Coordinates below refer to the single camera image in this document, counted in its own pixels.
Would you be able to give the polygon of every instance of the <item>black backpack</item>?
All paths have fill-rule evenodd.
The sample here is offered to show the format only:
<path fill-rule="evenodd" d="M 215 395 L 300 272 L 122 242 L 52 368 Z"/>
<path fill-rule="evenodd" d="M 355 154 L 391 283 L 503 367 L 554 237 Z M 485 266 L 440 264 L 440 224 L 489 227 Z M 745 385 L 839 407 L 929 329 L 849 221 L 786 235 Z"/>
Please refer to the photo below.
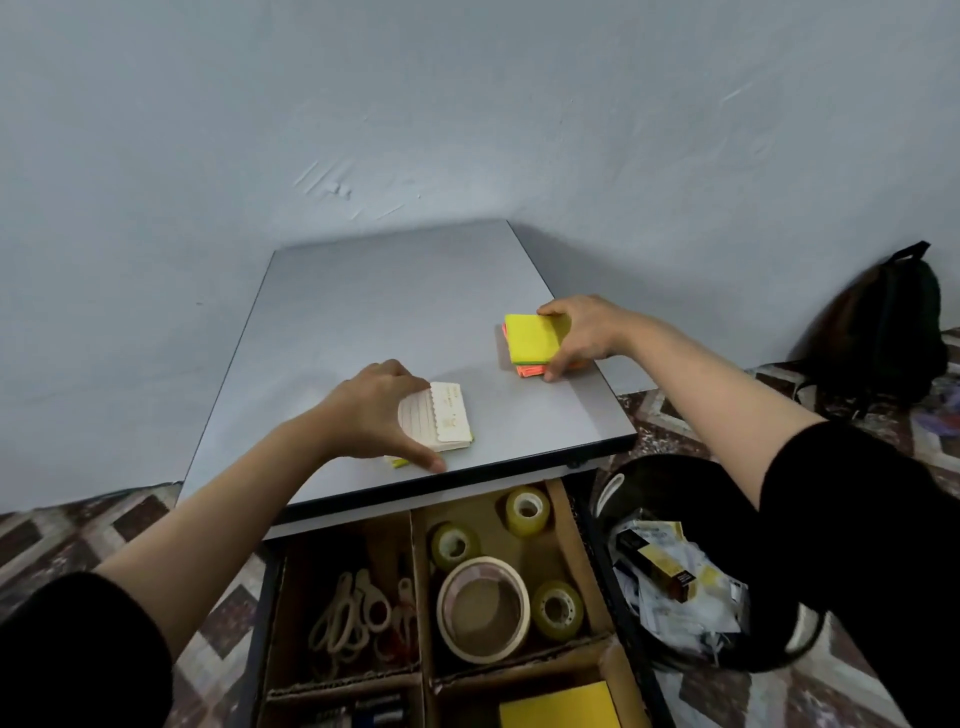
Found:
<path fill-rule="evenodd" d="M 856 398 L 854 416 L 878 395 L 914 404 L 947 370 L 940 284 L 922 260 L 927 242 L 894 253 L 841 294 L 809 340 L 808 383 Z"/>

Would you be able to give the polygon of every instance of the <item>white tabletop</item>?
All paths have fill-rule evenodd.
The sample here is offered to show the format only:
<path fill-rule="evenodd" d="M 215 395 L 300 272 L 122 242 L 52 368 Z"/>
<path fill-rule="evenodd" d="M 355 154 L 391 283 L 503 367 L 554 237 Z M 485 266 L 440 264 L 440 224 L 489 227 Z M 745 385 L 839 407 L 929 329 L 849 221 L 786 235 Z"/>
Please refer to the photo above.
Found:
<path fill-rule="evenodd" d="M 181 500 L 272 427 L 371 362 L 463 388 L 473 445 L 447 473 L 342 458 L 311 477 L 280 522 L 460 488 L 628 449 L 636 432 L 596 367 L 520 378 L 507 313 L 552 298 L 505 221 L 278 251 L 253 305 Z"/>

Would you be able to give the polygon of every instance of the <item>yellow sticky note pad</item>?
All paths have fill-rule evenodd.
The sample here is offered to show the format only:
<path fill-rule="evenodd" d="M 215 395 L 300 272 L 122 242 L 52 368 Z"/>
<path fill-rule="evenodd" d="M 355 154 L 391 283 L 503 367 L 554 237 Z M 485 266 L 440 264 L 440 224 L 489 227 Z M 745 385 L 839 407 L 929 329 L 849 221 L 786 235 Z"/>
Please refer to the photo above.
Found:
<path fill-rule="evenodd" d="M 620 728 L 606 682 L 500 706 L 501 728 Z"/>
<path fill-rule="evenodd" d="M 568 316 L 508 313 L 504 325 L 510 360 L 517 366 L 546 364 L 570 331 Z"/>

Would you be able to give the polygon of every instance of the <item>trash can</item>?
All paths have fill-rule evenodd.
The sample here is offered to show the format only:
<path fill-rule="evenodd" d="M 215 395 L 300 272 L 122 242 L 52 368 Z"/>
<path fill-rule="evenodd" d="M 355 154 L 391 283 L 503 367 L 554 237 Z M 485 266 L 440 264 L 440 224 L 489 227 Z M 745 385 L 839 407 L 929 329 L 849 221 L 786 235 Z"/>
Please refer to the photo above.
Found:
<path fill-rule="evenodd" d="M 601 487 L 590 510 L 603 537 L 637 509 L 647 518 L 679 521 L 686 539 L 697 544 L 720 570 L 747 585 L 750 596 L 748 631 L 713 657 L 672 647 L 636 620 L 644 649 L 657 667 L 721 667 L 764 672 L 784 667 L 814 645 L 823 614 L 801 604 L 789 592 L 789 581 L 771 560 L 760 539 L 759 513 L 720 465 L 688 455 L 648 455 L 612 473 L 622 474 L 615 491 Z"/>

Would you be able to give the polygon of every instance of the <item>open drawer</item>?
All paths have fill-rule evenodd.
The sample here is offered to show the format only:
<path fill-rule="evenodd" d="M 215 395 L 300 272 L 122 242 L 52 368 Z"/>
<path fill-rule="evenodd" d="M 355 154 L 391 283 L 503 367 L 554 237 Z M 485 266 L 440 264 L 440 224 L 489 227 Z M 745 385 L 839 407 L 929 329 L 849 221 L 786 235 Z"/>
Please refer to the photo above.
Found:
<path fill-rule="evenodd" d="M 588 479 L 592 473 L 565 486 L 561 480 L 532 484 L 549 500 L 550 515 L 542 531 L 524 538 L 507 527 L 511 491 L 506 490 L 267 542 L 267 576 L 236 724 L 317 725 L 325 711 L 399 695 L 401 725 L 496 726 L 501 703 L 605 682 L 623 728 L 660 725 L 651 722 L 646 691 L 641 692 L 643 683 L 652 683 L 659 706 L 656 681 L 646 666 L 640 666 L 640 675 L 634 658 L 628 659 L 631 648 L 624 649 L 609 608 L 613 602 L 595 576 L 589 539 L 585 547 L 582 537 L 571 486 Z M 433 536 L 448 522 L 467 526 L 483 555 L 513 567 L 529 596 L 546 581 L 572 586 L 582 600 L 577 632 L 552 640 L 531 623 L 519 647 L 495 663 L 478 665 L 454 654 L 438 624 L 437 598 L 446 573 L 436 568 L 431 553 Z M 394 657 L 391 650 L 374 651 L 371 645 L 334 666 L 322 649 L 308 646 L 308 635 L 335 600 L 338 576 L 361 569 L 369 570 L 391 604 L 398 599 L 399 580 L 410 580 L 416 604 L 408 618 L 418 637 L 410 644 L 416 646 L 399 659 L 384 660 L 384 652 Z"/>

